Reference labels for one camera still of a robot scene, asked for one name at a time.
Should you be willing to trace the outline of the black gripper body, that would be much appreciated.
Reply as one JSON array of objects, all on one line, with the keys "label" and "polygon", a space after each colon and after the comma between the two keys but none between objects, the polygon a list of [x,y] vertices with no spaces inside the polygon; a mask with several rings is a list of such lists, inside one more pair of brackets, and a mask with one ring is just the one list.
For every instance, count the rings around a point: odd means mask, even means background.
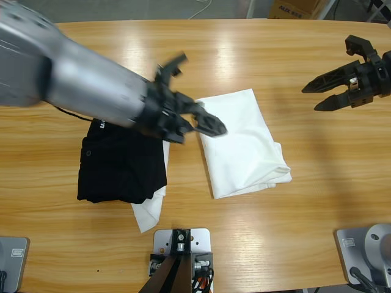
[{"label": "black gripper body", "polygon": [[191,114],[198,121],[205,110],[192,98],[173,92],[162,83],[149,82],[144,108],[136,118],[136,129],[167,142],[183,143],[185,134],[195,130],[183,114]]},{"label": "black gripper body", "polygon": [[358,89],[349,89],[349,105],[352,108],[373,102],[375,96],[390,96],[390,51],[382,59],[360,63],[356,61],[354,77],[358,80]]}]

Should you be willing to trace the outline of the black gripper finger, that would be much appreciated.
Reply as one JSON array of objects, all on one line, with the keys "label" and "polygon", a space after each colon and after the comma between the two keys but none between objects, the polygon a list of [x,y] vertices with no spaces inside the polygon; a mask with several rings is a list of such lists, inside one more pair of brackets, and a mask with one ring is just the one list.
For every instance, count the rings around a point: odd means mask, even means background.
[{"label": "black gripper finger", "polygon": [[197,122],[195,130],[209,137],[221,136],[227,133],[225,124],[220,120],[202,120]]},{"label": "black gripper finger", "polygon": [[201,105],[192,107],[192,115],[195,121],[194,131],[226,131],[225,124],[214,115],[209,114]]},{"label": "black gripper finger", "polygon": [[321,74],[310,81],[302,93],[324,93],[341,85],[349,85],[349,80],[356,76],[358,61],[353,61],[337,69]]},{"label": "black gripper finger", "polygon": [[331,95],[322,102],[318,103],[315,107],[315,111],[332,112],[351,105],[349,100],[349,91],[345,91],[338,95]]}]

